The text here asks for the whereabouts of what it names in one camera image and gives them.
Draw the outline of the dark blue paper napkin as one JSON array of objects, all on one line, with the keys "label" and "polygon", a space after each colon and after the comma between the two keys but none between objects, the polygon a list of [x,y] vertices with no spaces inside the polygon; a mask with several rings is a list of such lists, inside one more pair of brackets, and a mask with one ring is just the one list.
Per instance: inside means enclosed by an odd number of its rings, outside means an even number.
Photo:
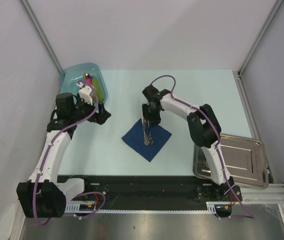
[{"label": "dark blue paper napkin", "polygon": [[126,145],[151,162],[171,137],[171,133],[160,125],[151,128],[153,143],[145,145],[142,120],[139,119],[122,137]]}]

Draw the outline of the ornate silver table knife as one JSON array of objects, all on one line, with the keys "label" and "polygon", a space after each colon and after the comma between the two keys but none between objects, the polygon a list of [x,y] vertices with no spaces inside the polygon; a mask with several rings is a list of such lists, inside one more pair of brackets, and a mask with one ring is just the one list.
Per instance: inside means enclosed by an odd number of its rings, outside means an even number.
[{"label": "ornate silver table knife", "polygon": [[147,133],[147,121],[145,120],[143,114],[141,114],[141,121],[142,121],[142,127],[143,127],[144,144],[147,146],[149,145],[149,137]]}]

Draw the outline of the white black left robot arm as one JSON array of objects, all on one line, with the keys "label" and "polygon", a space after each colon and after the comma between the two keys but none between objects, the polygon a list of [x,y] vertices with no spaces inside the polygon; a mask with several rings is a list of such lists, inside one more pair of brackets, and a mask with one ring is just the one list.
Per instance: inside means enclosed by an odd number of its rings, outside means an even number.
[{"label": "white black left robot arm", "polygon": [[79,94],[70,92],[56,96],[56,108],[47,125],[45,146],[38,164],[29,179],[17,186],[25,217],[60,218],[68,202],[91,196],[92,187],[83,178],[58,183],[58,172],[77,126],[85,121],[102,125],[110,116],[102,101],[86,102]]}]

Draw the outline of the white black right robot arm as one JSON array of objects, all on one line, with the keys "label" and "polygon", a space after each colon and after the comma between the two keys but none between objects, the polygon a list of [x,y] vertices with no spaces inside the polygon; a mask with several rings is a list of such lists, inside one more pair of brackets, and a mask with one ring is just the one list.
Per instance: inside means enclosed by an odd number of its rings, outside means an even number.
[{"label": "white black right robot arm", "polygon": [[147,103],[142,105],[142,124],[145,130],[161,122],[161,112],[171,112],[187,121],[192,141],[200,147],[210,168],[210,179],[215,184],[213,196],[223,201],[230,196],[234,180],[226,167],[221,151],[221,126],[211,106],[192,105],[176,98],[167,89],[159,91],[153,85],[147,86],[142,94]]}]

